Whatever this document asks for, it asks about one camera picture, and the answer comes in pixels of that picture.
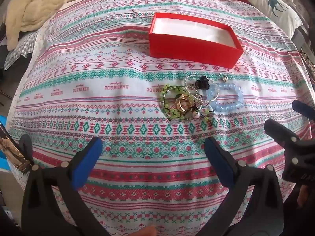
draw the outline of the checkered blanket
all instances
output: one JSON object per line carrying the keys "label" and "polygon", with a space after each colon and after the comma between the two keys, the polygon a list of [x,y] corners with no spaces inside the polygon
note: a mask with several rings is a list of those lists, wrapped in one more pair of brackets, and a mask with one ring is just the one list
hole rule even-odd
{"label": "checkered blanket", "polygon": [[14,64],[16,60],[22,55],[27,57],[27,54],[33,52],[34,44],[37,37],[37,31],[25,34],[18,42],[16,48],[9,52],[4,62],[4,70],[7,70]]}

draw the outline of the blue gripper pad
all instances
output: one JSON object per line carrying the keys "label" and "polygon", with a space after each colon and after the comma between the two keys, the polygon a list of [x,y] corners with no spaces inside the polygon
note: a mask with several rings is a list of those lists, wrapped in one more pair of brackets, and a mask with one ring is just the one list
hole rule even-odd
{"label": "blue gripper pad", "polygon": [[81,188],[88,180],[89,174],[94,168],[98,158],[102,154],[103,143],[98,137],[92,138],[88,145],[84,148],[82,154],[82,160],[78,164],[75,164],[75,168],[72,171],[72,186],[74,189]]}
{"label": "blue gripper pad", "polygon": [[301,101],[294,100],[292,102],[292,108],[294,111],[302,114],[303,116],[305,116],[306,118],[308,118],[310,120],[315,119],[315,109],[313,107],[310,107],[310,106],[302,103]]}
{"label": "blue gripper pad", "polygon": [[225,161],[215,144],[208,138],[204,141],[204,152],[221,181],[221,184],[229,189],[233,187],[234,175],[232,168]]}

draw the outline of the black hair clip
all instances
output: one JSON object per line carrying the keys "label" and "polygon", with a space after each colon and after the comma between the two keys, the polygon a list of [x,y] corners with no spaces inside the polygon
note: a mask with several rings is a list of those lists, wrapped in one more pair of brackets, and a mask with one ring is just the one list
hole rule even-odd
{"label": "black hair clip", "polygon": [[210,88],[209,79],[205,75],[201,76],[200,80],[197,80],[195,85],[197,90],[208,90]]}

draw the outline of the fluffy blanket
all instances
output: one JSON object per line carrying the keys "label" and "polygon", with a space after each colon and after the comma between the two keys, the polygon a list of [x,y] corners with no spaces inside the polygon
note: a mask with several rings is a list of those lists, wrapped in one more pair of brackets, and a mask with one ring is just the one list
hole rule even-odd
{"label": "fluffy blanket", "polygon": [[73,0],[11,0],[7,7],[7,49],[13,50],[19,32],[39,29],[66,2]]}

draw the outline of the pillowcase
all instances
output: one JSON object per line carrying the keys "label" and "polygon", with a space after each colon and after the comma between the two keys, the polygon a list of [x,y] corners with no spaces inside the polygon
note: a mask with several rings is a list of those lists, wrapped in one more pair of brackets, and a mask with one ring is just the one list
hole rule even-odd
{"label": "pillowcase", "polygon": [[248,0],[255,8],[278,25],[291,39],[303,23],[297,13],[281,0]]}

